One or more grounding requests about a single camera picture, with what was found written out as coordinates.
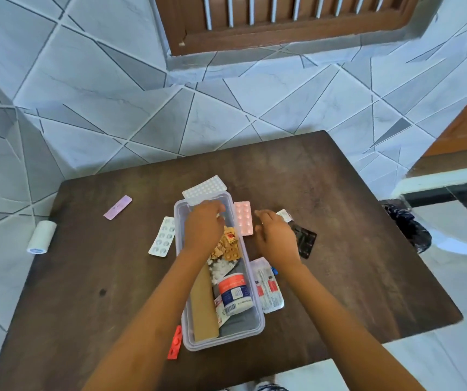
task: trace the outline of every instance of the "plastic container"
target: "plastic container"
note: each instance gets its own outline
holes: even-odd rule
[[[181,316],[181,325],[183,328],[183,344],[189,351],[199,351],[208,347],[219,346],[235,340],[244,339],[245,337],[258,335],[263,331],[266,325],[261,302],[256,298],[257,288],[255,286],[255,279],[250,270],[250,261],[246,254],[246,247],[239,226],[236,224],[232,197],[228,192],[219,192],[212,196],[202,198],[202,200],[205,199],[220,200],[224,204],[224,207],[226,207],[226,211],[223,214],[226,226],[236,229],[236,235],[239,239],[239,245],[242,251],[242,258],[239,259],[239,262],[232,272],[242,273],[244,275],[246,286],[250,290],[250,295],[253,297],[254,306],[240,314],[232,315],[219,329],[219,337],[196,342],[193,333],[192,305],[190,304],[190,299],[188,299],[186,307],[183,310],[183,315]],[[179,200],[173,208],[175,218],[175,250],[177,254],[183,249],[184,222],[190,214],[190,211],[191,207],[188,205],[187,200]],[[218,291],[215,288],[214,295],[217,295]]]

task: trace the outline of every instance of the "wooden table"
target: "wooden table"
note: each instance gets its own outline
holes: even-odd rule
[[[0,391],[79,390],[175,258],[150,256],[181,192],[219,175],[234,201],[285,208],[318,233],[304,263],[380,341],[462,315],[326,132],[64,182],[49,253],[36,256],[0,356]],[[123,195],[133,202],[114,220]],[[253,237],[248,255],[259,257]],[[329,358],[277,276],[286,306],[261,335],[167,361],[159,389],[213,391]]]

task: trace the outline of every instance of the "right hand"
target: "right hand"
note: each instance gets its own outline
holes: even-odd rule
[[[301,265],[295,233],[284,219],[270,210],[255,210],[262,225],[255,227],[259,251],[279,272]]]

